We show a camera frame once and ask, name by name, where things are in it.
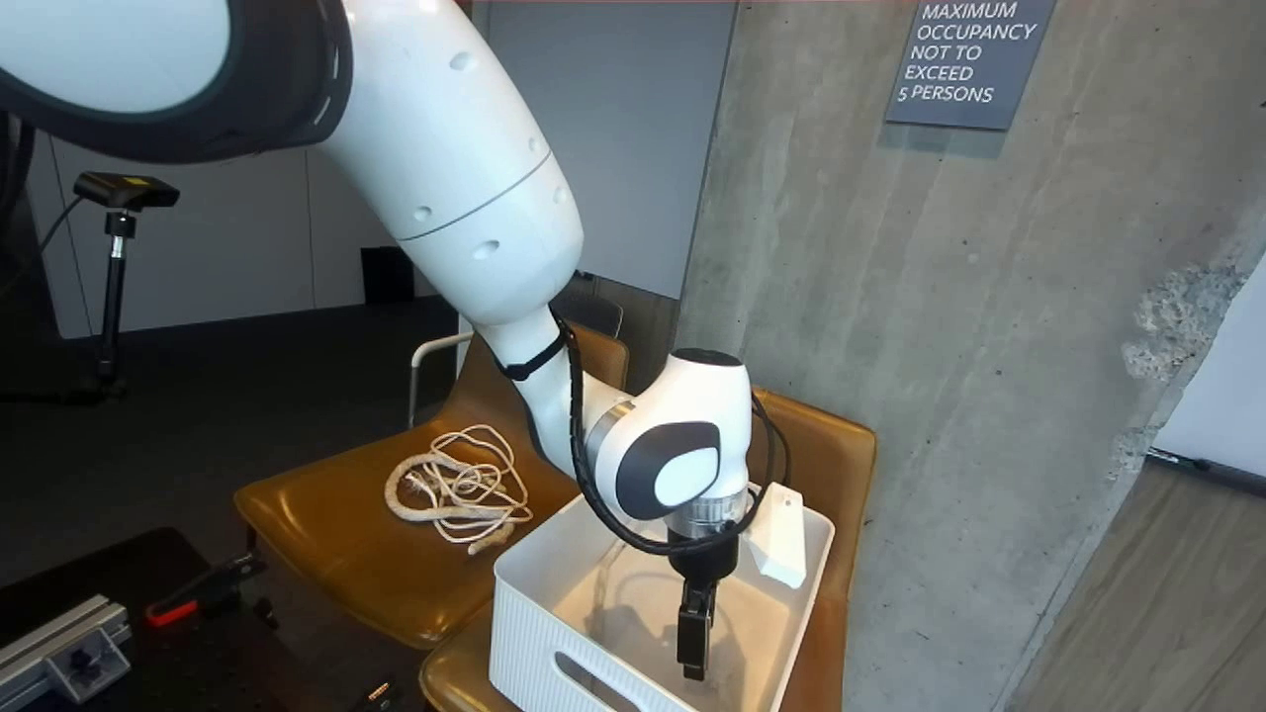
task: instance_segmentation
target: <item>white rope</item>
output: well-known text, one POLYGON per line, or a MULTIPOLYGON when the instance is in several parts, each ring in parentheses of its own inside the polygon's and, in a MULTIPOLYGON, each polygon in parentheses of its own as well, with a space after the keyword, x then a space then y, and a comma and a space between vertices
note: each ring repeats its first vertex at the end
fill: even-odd
POLYGON ((491 425, 434 434, 433 452, 405 458, 388 475, 385 501, 405 524, 434 524, 434 536, 469 545, 469 554, 505 543, 520 524, 536 518, 515 452, 491 425), (455 447, 476 447, 491 458, 469 463, 455 447))

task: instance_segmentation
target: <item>gray wall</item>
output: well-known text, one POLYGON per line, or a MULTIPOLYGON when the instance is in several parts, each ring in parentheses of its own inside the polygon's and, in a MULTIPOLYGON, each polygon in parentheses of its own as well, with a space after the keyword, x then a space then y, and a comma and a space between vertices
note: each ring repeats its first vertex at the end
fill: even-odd
POLYGON ((883 125, 912 15, 742 7, 677 339, 883 434, 846 699, 968 712, 1266 244, 1266 6, 1055 0, 1009 135, 883 125))

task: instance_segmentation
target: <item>occupancy sign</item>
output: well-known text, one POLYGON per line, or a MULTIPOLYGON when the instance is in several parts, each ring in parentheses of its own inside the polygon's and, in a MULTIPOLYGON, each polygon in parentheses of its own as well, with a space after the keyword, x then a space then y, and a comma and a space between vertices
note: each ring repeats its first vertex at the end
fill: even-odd
POLYGON ((917 0, 891 124, 1007 131, 1055 0, 917 0))

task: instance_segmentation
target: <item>white box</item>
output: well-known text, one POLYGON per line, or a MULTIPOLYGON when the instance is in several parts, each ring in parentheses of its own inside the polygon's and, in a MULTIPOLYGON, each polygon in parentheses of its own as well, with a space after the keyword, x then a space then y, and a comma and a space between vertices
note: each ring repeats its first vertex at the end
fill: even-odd
POLYGON ((803 509, 806 580, 742 571, 715 588, 710 678, 677 666, 682 574, 619 543, 573 497, 494 565, 491 681, 528 712, 763 712, 780 710, 836 528, 803 509))

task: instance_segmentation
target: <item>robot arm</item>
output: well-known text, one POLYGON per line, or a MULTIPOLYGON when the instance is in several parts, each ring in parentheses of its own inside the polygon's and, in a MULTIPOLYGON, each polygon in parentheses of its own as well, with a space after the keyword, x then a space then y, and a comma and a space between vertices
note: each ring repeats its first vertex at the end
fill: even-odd
POLYGON ((573 195, 451 0, 0 0, 0 15, 0 112, 48 135, 143 164, 333 156, 610 528, 669 518, 677 545, 640 551, 673 563, 732 545, 751 509, 743 363, 677 354, 640 397, 579 373, 549 314, 581 259, 573 195))

